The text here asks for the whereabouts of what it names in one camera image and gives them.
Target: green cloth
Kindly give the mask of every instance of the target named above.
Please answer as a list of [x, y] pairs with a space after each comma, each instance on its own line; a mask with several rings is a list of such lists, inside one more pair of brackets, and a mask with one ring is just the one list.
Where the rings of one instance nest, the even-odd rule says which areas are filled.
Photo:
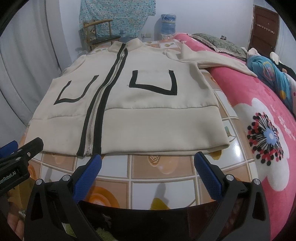
[[[75, 233], [73, 232], [73, 229], [71, 228], [70, 224], [66, 224], [65, 225], [65, 231], [67, 234], [73, 236], [76, 238]], [[100, 235], [100, 237], [103, 239], [103, 241], [118, 241], [117, 239], [115, 239], [111, 233], [109, 233], [108, 231], [105, 231], [101, 228], [98, 228], [96, 230], [96, 232], [98, 233], [98, 235]]]
[[203, 33], [196, 33], [191, 35], [191, 37], [207, 45], [216, 52], [226, 53], [230, 56], [246, 61], [246, 53], [240, 47], [228, 40], [219, 39], [212, 35]]

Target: white curtain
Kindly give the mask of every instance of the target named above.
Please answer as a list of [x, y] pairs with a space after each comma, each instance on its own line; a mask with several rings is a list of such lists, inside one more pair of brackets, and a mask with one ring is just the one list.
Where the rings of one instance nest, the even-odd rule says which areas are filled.
[[0, 147], [19, 141], [59, 68], [45, 0], [29, 0], [0, 37]]

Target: blue clothing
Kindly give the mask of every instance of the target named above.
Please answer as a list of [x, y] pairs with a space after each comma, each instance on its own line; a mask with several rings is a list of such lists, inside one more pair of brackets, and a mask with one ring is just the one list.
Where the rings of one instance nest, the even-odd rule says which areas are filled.
[[274, 63], [263, 56], [253, 55], [247, 60], [247, 67], [253, 71], [281, 99], [293, 114], [293, 101], [290, 83]]

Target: pink bedspread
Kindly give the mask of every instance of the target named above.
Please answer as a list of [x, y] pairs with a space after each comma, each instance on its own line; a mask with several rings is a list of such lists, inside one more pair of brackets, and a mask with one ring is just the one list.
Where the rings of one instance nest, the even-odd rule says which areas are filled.
[[[187, 34], [174, 38], [194, 51], [213, 51]], [[259, 79], [226, 67], [207, 70], [244, 124], [267, 199], [272, 240], [285, 225], [296, 193], [295, 120], [277, 95]]]

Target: metal zipper teeth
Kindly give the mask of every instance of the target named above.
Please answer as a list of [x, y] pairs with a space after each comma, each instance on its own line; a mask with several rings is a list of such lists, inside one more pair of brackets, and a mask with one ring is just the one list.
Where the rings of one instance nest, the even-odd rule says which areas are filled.
[[104, 90], [106, 89], [107, 86], [109, 86], [113, 79], [115, 78], [116, 74], [117, 74], [117, 71], [118, 71], [118, 68], [122, 62], [122, 59], [124, 57], [124, 49], [122, 50], [122, 53], [123, 55], [120, 56], [119, 58], [119, 61], [116, 65], [116, 70], [114, 71], [113, 75], [112, 75], [112, 78], [110, 79], [110, 81], [102, 88], [102, 90], [100, 91], [100, 93], [98, 94], [98, 97], [96, 99], [96, 102], [94, 104], [94, 107], [92, 109], [92, 112], [91, 112], [91, 118], [90, 118], [90, 121], [89, 121], [89, 127], [88, 127], [88, 131], [87, 131], [87, 137], [88, 137], [88, 145], [87, 145], [87, 151], [86, 151], [86, 154], [87, 155], [92, 155], [92, 139], [93, 139], [93, 124], [94, 124], [94, 118], [95, 118], [95, 114], [96, 114], [96, 110], [97, 110], [97, 105], [98, 103], [100, 102], [99, 100], [101, 99], [101, 95], [102, 93], [104, 92]]

